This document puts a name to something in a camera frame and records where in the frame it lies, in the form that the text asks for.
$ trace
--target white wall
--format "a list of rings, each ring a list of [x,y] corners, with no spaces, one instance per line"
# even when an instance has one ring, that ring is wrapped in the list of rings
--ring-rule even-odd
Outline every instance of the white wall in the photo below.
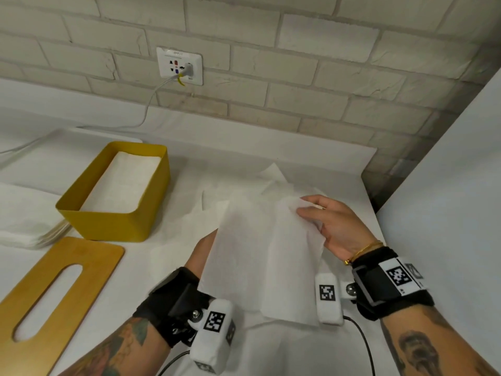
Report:
[[[438,309],[501,371],[501,72],[377,216]]]

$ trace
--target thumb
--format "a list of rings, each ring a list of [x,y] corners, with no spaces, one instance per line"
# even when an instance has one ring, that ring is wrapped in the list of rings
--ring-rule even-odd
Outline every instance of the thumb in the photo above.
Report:
[[[296,213],[304,219],[319,220],[325,223],[329,219],[329,211],[323,208],[316,207],[300,207],[296,210]]]

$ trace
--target white brick wall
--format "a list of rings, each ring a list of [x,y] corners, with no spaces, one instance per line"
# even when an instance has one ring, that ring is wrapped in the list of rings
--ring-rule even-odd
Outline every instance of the white brick wall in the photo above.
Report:
[[[0,0],[0,77],[368,145],[377,203],[501,67],[501,0]]]

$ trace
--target forearm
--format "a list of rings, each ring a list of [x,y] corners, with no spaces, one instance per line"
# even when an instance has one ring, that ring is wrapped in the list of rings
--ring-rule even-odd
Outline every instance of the forearm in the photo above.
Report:
[[[499,376],[434,307],[400,310],[381,326],[401,375]]]
[[[59,376],[154,376],[170,348],[143,318],[130,318]]]

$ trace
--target yellow tissue box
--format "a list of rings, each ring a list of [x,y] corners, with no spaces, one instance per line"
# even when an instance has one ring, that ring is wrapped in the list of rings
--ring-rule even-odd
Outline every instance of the yellow tissue box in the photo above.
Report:
[[[80,211],[85,200],[118,152],[160,157],[138,208],[128,214]],[[170,181],[169,157],[163,145],[113,141],[85,169],[56,203],[64,218],[87,240],[142,242],[151,227]]]

